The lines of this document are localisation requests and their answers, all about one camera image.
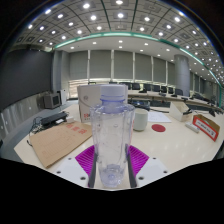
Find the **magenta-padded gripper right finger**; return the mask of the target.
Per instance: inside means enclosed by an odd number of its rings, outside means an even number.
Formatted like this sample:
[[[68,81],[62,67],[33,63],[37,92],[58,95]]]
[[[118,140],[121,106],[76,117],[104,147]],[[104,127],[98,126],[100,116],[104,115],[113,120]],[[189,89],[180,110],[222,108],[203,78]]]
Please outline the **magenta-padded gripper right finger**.
[[[149,157],[134,146],[127,153],[129,182],[131,188],[139,188],[169,174],[165,165],[156,157]]]

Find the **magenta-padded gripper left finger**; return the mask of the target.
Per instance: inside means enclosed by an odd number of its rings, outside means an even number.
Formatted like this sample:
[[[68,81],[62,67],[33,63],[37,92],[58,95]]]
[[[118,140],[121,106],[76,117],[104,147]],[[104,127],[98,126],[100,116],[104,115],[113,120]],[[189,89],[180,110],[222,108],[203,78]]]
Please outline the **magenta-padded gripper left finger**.
[[[96,177],[96,155],[90,146],[75,157],[67,157],[55,175],[84,188],[93,188]]]

